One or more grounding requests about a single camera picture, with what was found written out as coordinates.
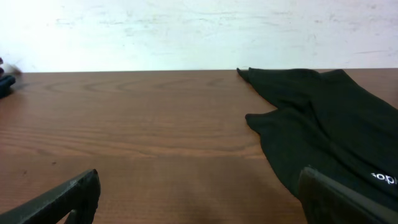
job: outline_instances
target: weathered white wall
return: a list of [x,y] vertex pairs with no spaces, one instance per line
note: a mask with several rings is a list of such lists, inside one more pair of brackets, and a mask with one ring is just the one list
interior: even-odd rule
[[23,72],[398,67],[398,0],[0,0]]

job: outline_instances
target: black t-shirt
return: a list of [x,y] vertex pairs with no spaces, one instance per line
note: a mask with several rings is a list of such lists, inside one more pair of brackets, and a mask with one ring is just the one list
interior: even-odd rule
[[238,73],[278,109],[247,114],[279,180],[297,196],[310,166],[398,211],[398,110],[357,85],[343,70]]

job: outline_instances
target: wooden table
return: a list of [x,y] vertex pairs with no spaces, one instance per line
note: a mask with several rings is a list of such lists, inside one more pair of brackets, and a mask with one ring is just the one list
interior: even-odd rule
[[[398,106],[397,70],[348,73]],[[235,71],[29,73],[14,88],[0,213],[96,168],[95,223],[305,223],[244,119],[275,108]]]

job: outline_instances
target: brown table surface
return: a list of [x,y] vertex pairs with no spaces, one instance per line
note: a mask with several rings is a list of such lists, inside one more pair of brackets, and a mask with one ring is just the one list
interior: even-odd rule
[[[395,107],[397,71],[347,70]],[[30,73],[14,88],[0,213],[96,168],[94,223],[305,223],[244,119],[275,108],[235,71]]]

